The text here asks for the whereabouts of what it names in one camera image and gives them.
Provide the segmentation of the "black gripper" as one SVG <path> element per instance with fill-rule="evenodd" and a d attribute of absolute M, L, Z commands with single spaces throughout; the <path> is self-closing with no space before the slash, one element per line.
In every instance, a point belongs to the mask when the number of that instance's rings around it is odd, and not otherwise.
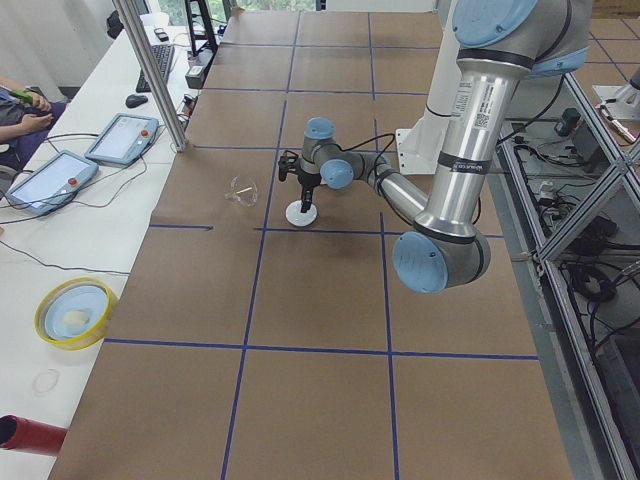
<path fill-rule="evenodd" d="M 313 205 L 313 191 L 320 185 L 320 174 L 309 173 L 299 168 L 297 171 L 298 182 L 301 185 L 300 212 L 307 212 Z"/>

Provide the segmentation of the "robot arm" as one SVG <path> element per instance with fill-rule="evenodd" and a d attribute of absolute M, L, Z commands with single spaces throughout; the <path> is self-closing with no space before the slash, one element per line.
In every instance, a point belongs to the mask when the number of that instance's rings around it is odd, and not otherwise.
<path fill-rule="evenodd" d="M 301 210 L 320 184 L 339 190 L 364 181 L 412 229 L 396 241 L 399 279 L 418 293 L 471 283 L 487 270 L 491 252 L 472 223 L 498 135 L 520 81 L 566 74 L 587 58 L 590 1 L 460 1 L 452 30 L 461 79 L 429 194 L 381 154 L 349 152 L 333 139 L 333 123 L 307 122 L 302 151 L 284 154 L 279 178 L 294 174 Z"/>

